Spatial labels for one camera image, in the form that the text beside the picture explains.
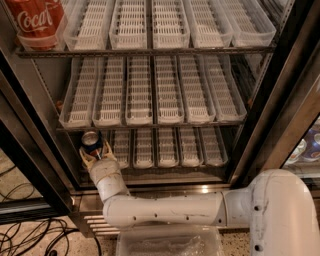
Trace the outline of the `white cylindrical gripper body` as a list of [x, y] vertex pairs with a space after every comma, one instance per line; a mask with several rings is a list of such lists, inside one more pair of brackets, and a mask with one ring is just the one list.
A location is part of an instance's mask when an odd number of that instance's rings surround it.
[[89, 176], [103, 203], [115, 195], [129, 194], [120, 165], [113, 159], [105, 158], [94, 163], [89, 171]]

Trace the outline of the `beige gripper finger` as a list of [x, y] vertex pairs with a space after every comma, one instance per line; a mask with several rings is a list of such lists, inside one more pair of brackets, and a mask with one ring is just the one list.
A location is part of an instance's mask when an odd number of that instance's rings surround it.
[[106, 139], [103, 140], [102, 157], [103, 158], [109, 158], [109, 159], [114, 160], [114, 161], [117, 160], [117, 158], [113, 154], [111, 146], [109, 145], [109, 143], [108, 143], [108, 141]]
[[87, 154], [83, 147], [79, 149], [79, 154], [86, 169], [91, 169], [97, 161], [94, 156]]

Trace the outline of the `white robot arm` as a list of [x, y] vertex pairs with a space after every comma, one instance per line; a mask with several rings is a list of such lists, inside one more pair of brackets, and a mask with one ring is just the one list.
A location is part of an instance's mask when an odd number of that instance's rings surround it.
[[241, 189], [160, 199], [134, 197], [108, 142], [94, 153], [79, 148], [98, 189], [103, 217], [124, 229], [147, 222], [250, 229], [250, 256], [319, 256], [316, 207], [306, 184], [283, 169], [269, 169]]

